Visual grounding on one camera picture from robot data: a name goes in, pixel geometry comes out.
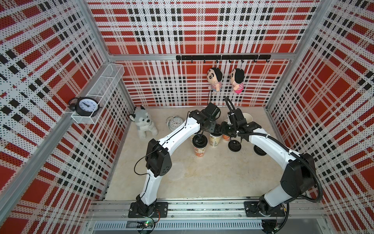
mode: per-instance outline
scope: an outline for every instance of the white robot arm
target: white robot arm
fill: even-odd
[[[316,179],[314,160],[309,154],[300,154],[281,144],[271,137],[255,122],[246,123],[240,109],[232,110],[230,107],[229,118],[233,124],[222,122],[220,132],[236,137],[240,136],[255,145],[255,152],[269,154],[284,170],[280,184],[260,197],[259,210],[267,215],[274,207],[284,202],[290,202],[306,190],[318,185]],[[219,108],[210,103],[204,110],[194,110],[186,121],[172,133],[159,141],[152,139],[147,149],[147,178],[143,191],[137,196],[138,209],[144,216],[153,213],[157,198],[157,190],[162,176],[171,168],[170,156],[175,149],[193,133],[200,130],[213,132],[216,122],[215,117],[220,112]],[[322,199],[322,187],[319,189],[317,199]]]

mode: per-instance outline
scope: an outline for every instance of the red wire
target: red wire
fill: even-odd
[[[160,213],[160,211],[158,209],[156,209],[156,211],[159,213],[159,219],[156,222],[156,223],[158,223],[160,221],[160,218],[161,218],[161,213]]]

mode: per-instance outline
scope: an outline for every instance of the husky plush toy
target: husky plush toy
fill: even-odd
[[[239,68],[235,68],[230,74],[230,81],[233,85],[234,93],[240,94],[244,89],[244,71]]]
[[[159,133],[154,122],[150,119],[148,112],[143,106],[140,106],[140,109],[135,108],[135,113],[129,114],[129,118],[135,122],[140,139],[145,139],[146,131],[150,131],[154,136]]]
[[[219,68],[212,67],[208,70],[206,75],[209,84],[211,85],[209,89],[213,90],[213,93],[219,92],[222,88],[222,72]]]

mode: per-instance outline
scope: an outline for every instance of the doll hair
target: doll hair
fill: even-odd
[[[219,68],[217,68],[217,67],[212,67],[211,69],[213,69],[215,75],[217,76],[218,82],[220,82],[222,80],[222,72],[221,72],[221,70]]]
[[[235,68],[235,82],[240,84],[243,83],[244,80],[244,71],[239,68]]]

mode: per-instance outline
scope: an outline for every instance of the alarm clock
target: alarm clock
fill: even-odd
[[[169,127],[171,131],[174,131],[180,125],[183,124],[183,119],[179,116],[170,116],[166,119],[166,125]]]
[[[74,99],[77,99],[76,103],[70,103]],[[100,109],[99,103],[90,97],[73,98],[69,101],[69,109],[75,111],[80,116],[91,116],[94,117]]]

